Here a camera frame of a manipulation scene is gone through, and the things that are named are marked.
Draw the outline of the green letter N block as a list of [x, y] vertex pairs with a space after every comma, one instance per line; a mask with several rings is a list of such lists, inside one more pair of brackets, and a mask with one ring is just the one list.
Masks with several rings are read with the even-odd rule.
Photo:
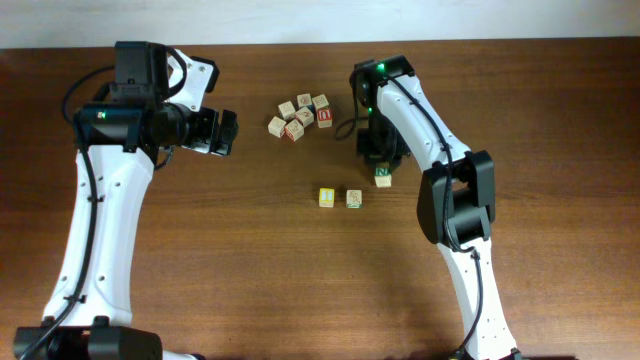
[[378, 188], [392, 186], [392, 173], [388, 166], [377, 166], [374, 171], [374, 181]]

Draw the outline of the red letter U block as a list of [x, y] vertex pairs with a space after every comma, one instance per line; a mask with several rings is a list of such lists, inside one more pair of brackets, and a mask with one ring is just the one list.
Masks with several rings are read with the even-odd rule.
[[333, 114], [330, 108], [317, 110], [316, 119], [319, 128], [329, 128], [333, 125]]

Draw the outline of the teal sided picture block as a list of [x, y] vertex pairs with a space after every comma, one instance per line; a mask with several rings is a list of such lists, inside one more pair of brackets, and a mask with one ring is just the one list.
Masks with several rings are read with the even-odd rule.
[[363, 206], [362, 191], [349, 189], [346, 192], [346, 207], [350, 209], [359, 209], [362, 206]]

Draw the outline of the yellow letter wooden block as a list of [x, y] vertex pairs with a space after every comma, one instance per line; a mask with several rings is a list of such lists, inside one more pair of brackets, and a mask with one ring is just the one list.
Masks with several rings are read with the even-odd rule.
[[319, 190], [319, 206], [333, 208], [335, 203], [335, 190], [333, 188], [321, 188]]

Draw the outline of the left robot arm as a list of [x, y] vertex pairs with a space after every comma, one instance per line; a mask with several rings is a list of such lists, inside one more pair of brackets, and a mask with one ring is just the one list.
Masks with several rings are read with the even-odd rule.
[[215, 62], [153, 42], [120, 41], [113, 80], [65, 111], [77, 187], [64, 261], [41, 323], [17, 329], [18, 359], [161, 359], [161, 338], [132, 327], [131, 268], [141, 207], [176, 149], [226, 157], [233, 111], [207, 108]]

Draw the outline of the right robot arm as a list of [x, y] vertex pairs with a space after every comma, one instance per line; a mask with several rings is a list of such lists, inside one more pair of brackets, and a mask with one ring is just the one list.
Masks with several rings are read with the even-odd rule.
[[421, 171], [417, 219], [449, 270], [464, 338], [455, 359], [520, 359], [493, 271], [496, 216], [494, 162], [472, 151], [427, 100], [402, 55], [357, 63], [349, 83], [355, 108], [367, 110], [357, 153], [376, 173], [394, 171], [413, 156]]

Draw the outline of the leftmost plain wooden block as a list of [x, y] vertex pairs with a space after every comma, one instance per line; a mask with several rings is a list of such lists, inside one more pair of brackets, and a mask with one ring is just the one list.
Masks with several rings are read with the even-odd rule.
[[277, 116], [274, 116], [268, 124], [268, 131], [271, 135], [281, 138], [285, 134], [287, 122]]

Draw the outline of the top right green sided block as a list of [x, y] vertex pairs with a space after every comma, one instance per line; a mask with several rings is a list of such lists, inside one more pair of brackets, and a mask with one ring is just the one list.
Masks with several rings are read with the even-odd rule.
[[312, 98], [312, 104], [316, 111], [327, 109], [330, 107], [329, 101], [325, 94], [320, 94]]

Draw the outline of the center picture wooden block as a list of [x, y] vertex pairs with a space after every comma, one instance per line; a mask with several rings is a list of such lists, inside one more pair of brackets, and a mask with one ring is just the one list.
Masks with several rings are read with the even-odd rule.
[[314, 122], [315, 115], [308, 107], [302, 107], [295, 112], [295, 118], [303, 127], [307, 127]]

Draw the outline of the upper left picture block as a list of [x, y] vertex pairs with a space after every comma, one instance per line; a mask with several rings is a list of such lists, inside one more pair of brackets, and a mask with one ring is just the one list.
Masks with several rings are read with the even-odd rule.
[[278, 111], [281, 118], [285, 121], [290, 121], [295, 118], [296, 108], [291, 101], [279, 104]]

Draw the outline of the red edged picture block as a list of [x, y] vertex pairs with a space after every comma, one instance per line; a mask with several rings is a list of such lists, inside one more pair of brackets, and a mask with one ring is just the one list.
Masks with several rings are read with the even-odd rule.
[[305, 127], [298, 120], [291, 120], [285, 126], [285, 134], [293, 142], [298, 141], [304, 135]]

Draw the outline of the top blue sided block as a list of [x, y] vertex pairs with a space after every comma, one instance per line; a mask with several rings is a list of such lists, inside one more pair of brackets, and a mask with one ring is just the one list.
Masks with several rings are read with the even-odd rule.
[[299, 94], [297, 97], [297, 105], [298, 108], [307, 108], [309, 110], [313, 109], [312, 96], [310, 93]]

